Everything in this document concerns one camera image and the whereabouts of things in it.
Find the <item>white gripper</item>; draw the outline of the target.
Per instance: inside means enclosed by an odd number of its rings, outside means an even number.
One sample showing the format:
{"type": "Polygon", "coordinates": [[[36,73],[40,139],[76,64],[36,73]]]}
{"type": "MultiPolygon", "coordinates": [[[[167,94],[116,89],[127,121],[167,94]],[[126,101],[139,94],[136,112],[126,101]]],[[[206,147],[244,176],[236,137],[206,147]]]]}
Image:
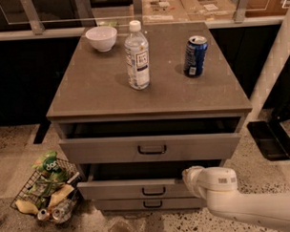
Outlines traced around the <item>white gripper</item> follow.
{"type": "Polygon", "coordinates": [[[202,172],[203,167],[194,166],[182,171],[182,180],[189,192],[196,198],[206,196],[206,190],[198,183],[198,177],[202,172]]]}

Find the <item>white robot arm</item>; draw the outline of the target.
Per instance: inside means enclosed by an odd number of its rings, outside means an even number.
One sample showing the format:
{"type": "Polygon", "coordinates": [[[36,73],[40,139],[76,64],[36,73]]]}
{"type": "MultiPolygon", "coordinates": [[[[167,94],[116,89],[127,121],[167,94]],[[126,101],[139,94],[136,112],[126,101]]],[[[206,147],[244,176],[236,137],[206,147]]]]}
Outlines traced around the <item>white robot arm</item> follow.
{"type": "Polygon", "coordinates": [[[242,194],[232,168],[194,166],[182,172],[182,179],[215,216],[290,232],[290,193],[242,194]]]}

